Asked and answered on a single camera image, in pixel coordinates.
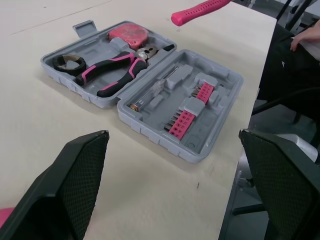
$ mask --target pink and black pliers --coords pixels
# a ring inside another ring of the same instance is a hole
[[[83,73],[76,76],[75,82],[83,86],[105,72],[131,65],[128,72],[120,80],[105,86],[96,93],[96,95],[101,98],[111,97],[127,83],[135,79],[141,70],[146,69],[148,67],[147,61],[157,52],[158,49],[155,46],[140,48],[135,53],[123,51],[113,58],[95,63]]]

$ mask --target case latch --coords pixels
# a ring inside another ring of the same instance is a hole
[[[92,20],[84,21],[82,23],[74,25],[73,29],[81,39],[84,38],[85,36],[88,36],[97,32],[95,22]]]

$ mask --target wooden table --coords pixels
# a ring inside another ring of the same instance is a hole
[[[15,206],[68,141],[109,130],[110,141],[85,239],[217,239],[276,20],[230,3],[177,27],[171,13],[200,0],[70,0],[0,3],[0,208]],[[72,26],[98,30],[130,20],[245,79],[210,155],[190,164],[50,79],[40,58],[78,39]]]

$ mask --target pliers handle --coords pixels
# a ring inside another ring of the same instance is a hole
[[[83,73],[75,77],[75,82],[78,85],[83,86],[105,72],[116,70],[128,65],[131,65],[129,71],[120,80],[102,88],[96,94],[101,98],[111,97],[123,88],[124,85],[135,79],[141,70],[147,68],[145,60],[142,58],[135,59],[135,55],[132,52],[123,51],[113,58],[95,63]]]

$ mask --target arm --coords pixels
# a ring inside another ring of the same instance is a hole
[[[313,27],[296,35],[291,43],[290,50],[295,51],[301,41],[320,42],[320,20],[315,23]]]

